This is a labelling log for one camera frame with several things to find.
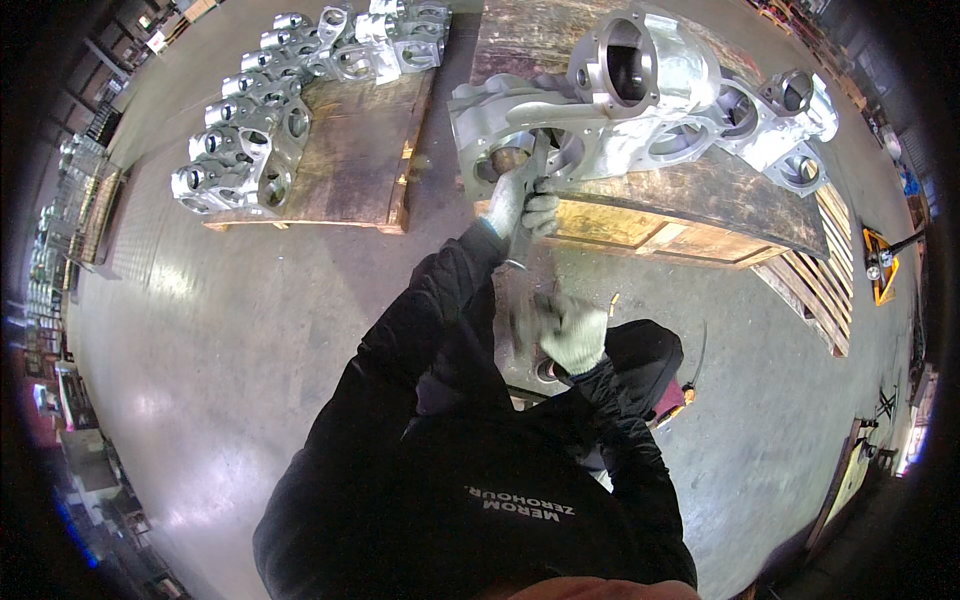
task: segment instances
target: stacked parts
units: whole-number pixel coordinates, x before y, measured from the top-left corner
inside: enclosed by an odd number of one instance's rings
[[[282,216],[313,119],[302,87],[315,79],[383,84],[439,66],[449,23],[448,5],[435,0],[373,0],[359,14],[326,6],[317,25],[278,14],[260,49],[223,79],[222,100],[205,108],[205,130],[188,140],[190,164],[171,176],[174,199],[198,214]]]
[[[753,89],[662,9],[603,16],[574,47],[566,77],[499,74],[448,103],[468,198],[488,198],[492,153],[548,132],[559,187],[698,159],[710,145],[805,196],[827,183],[806,144],[829,141],[837,114],[816,75],[793,69]]]

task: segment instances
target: worker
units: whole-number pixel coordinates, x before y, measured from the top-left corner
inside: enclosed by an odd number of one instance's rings
[[[539,344],[572,388],[516,411],[493,362],[493,270],[517,222],[549,232],[559,204],[515,174],[414,270],[277,483],[253,534],[275,600],[698,598],[644,422],[679,338],[556,297]],[[577,462],[595,446],[612,493]]]

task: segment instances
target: factory floor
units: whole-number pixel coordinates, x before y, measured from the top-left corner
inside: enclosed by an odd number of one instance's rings
[[[479,3],[471,4],[476,11]],[[318,6],[230,0],[136,74],[111,144],[113,159],[132,173],[108,263],[81,276],[68,311],[70,347],[153,524],[150,541],[201,600],[266,598],[251,534],[274,483],[362,334],[418,261],[472,218],[454,184],[444,101],[467,80],[476,15],[458,17],[436,80],[418,148],[420,164],[432,168],[410,185],[408,234],[326,226],[215,232],[171,200],[170,173],[187,162],[187,136],[203,127],[221,78],[237,70],[276,12],[313,15]],[[816,64],[741,0],[673,0],[669,8],[743,46],[765,75]],[[900,239],[912,229],[894,166],[829,85],[841,125],[820,145],[828,172],[854,215]],[[750,271],[539,254],[539,268],[554,264],[567,292],[601,305],[619,293],[612,324],[647,318],[676,331],[687,355],[682,383],[709,323],[697,402],[656,433],[708,600],[742,590],[802,532],[820,511],[854,416],[872,416],[879,387],[889,394],[898,374],[905,389],[917,256],[904,253],[897,297],[877,308],[862,248],[853,252],[849,358],[831,357]],[[508,380],[529,385],[529,365],[499,354]],[[883,427],[879,437],[892,435]]]

